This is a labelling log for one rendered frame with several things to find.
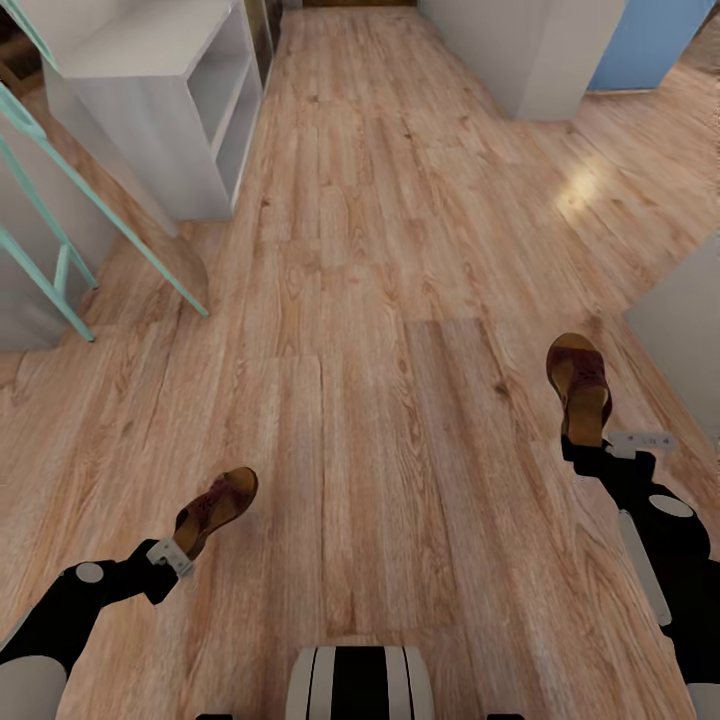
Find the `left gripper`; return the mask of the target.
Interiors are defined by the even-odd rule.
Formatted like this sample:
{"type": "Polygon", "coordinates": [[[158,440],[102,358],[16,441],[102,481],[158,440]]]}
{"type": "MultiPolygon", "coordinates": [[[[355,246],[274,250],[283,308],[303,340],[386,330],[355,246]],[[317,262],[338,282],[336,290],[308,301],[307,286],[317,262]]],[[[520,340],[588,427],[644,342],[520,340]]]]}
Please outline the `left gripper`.
{"type": "Polygon", "coordinates": [[[164,566],[152,564],[146,556],[146,552],[150,548],[152,548],[152,544],[147,540],[143,541],[127,561],[135,571],[135,582],[127,598],[145,593],[151,603],[157,605],[177,584],[178,573],[168,563],[165,563],[164,566]]]}

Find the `robot trunk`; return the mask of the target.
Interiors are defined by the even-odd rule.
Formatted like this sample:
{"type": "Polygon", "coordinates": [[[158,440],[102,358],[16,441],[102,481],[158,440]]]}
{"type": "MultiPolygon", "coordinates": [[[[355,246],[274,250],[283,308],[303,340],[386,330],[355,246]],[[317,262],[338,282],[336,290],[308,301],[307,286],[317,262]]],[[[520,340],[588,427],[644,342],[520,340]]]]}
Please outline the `robot trunk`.
{"type": "Polygon", "coordinates": [[[417,646],[304,646],[285,720],[435,720],[430,686],[417,646]]]}

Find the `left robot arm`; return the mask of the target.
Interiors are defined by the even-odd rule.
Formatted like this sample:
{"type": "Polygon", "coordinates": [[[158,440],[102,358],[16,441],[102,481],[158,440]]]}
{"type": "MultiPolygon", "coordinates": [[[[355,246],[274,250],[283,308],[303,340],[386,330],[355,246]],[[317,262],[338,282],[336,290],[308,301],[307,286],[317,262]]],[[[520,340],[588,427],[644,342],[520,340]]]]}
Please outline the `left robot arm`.
{"type": "Polygon", "coordinates": [[[147,539],[127,562],[64,570],[0,643],[0,720],[55,720],[67,678],[103,607],[145,593],[161,603],[195,564],[167,535],[147,539]]]}

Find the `sandal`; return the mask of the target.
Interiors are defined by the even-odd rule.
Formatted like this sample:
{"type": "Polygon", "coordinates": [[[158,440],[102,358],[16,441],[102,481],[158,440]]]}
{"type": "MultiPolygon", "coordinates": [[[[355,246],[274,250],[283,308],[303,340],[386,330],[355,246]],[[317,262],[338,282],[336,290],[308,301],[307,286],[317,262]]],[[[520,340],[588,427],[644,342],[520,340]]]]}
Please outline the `sandal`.
{"type": "Polygon", "coordinates": [[[207,537],[245,513],[258,490],[259,477],[250,467],[223,473],[207,493],[177,515],[173,539],[193,562],[205,548],[207,537]]]}
{"type": "Polygon", "coordinates": [[[601,352],[584,335],[565,333],[553,341],[546,370],[563,404],[561,435],[573,445],[605,446],[603,428],[613,403],[601,352]]]}

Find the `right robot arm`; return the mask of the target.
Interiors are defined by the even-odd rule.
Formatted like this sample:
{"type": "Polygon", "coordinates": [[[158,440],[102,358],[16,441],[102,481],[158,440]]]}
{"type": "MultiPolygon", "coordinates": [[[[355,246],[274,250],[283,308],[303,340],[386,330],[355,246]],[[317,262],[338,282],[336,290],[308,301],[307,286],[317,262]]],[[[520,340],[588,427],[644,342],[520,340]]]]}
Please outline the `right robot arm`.
{"type": "Polygon", "coordinates": [[[564,460],[599,477],[617,502],[618,528],[660,630],[673,640],[698,720],[720,720],[720,563],[709,559],[697,512],[653,483],[656,459],[637,447],[676,449],[674,433],[615,429],[603,447],[573,445],[564,460]]]}

